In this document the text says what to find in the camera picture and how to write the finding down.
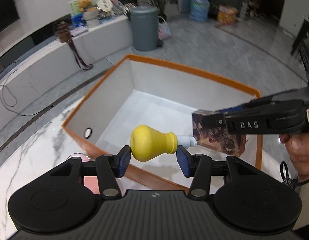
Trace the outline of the person right hand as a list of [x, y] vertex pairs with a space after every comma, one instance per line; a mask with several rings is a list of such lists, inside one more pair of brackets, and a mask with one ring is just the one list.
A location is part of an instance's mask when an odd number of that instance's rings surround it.
[[280, 134], [279, 137], [280, 142], [286, 147], [300, 181], [309, 179], [309, 133], [292, 136]]

